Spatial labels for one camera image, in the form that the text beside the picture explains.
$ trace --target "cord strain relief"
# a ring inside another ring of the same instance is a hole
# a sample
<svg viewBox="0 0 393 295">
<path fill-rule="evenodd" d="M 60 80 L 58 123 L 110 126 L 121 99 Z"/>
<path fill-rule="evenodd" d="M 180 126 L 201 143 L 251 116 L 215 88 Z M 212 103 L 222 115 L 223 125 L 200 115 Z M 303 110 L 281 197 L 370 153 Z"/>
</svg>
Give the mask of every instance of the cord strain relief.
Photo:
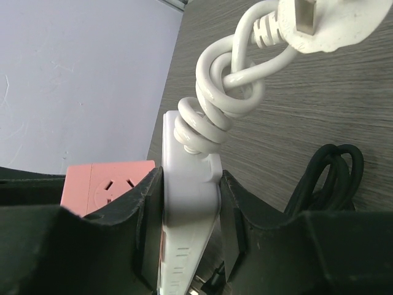
<svg viewBox="0 0 393 295">
<path fill-rule="evenodd" d="M 254 22 L 253 39 L 252 41 L 261 49 L 285 42 L 278 26 L 277 11 L 265 15 Z"/>
</svg>

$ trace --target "metal connector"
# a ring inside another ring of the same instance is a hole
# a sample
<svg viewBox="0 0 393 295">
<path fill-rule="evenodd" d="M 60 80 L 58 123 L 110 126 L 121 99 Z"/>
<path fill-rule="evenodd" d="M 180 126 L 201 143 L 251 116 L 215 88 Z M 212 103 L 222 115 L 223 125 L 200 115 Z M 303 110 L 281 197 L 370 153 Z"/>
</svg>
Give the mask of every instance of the metal connector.
<svg viewBox="0 0 393 295">
<path fill-rule="evenodd" d="M 296 30 L 310 36 L 315 33 L 316 0 L 295 0 Z"/>
</svg>

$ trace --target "white plug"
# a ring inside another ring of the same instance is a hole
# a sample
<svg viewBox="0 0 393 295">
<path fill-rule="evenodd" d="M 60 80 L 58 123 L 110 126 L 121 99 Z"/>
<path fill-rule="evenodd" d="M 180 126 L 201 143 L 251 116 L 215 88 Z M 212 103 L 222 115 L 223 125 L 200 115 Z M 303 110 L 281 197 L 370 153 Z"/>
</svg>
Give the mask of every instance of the white plug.
<svg viewBox="0 0 393 295">
<path fill-rule="evenodd" d="M 333 52 L 362 42 L 383 21 L 393 0 L 279 0 L 281 37 L 301 53 Z"/>
</svg>

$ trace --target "power plug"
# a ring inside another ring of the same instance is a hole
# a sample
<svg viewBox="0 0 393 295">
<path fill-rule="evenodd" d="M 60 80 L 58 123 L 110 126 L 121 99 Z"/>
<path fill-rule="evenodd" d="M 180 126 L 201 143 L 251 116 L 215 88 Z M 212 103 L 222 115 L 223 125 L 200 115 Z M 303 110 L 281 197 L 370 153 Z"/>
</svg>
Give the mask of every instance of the power plug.
<svg viewBox="0 0 393 295">
<path fill-rule="evenodd" d="M 154 161 L 70 166 L 61 206 L 79 216 L 90 214 L 134 188 L 154 167 Z"/>
<path fill-rule="evenodd" d="M 301 53 L 333 52 L 362 42 L 383 21 L 393 0 L 279 0 L 281 37 Z"/>
</svg>

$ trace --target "metal prong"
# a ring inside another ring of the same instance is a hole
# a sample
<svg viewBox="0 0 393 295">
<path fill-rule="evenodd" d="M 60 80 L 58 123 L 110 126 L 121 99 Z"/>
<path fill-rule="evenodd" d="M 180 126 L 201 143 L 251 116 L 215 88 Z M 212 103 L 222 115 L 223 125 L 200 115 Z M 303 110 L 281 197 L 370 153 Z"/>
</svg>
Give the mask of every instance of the metal prong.
<svg viewBox="0 0 393 295">
<path fill-rule="evenodd" d="M 316 0 L 295 0 L 296 30 L 305 34 L 315 33 Z"/>
</svg>

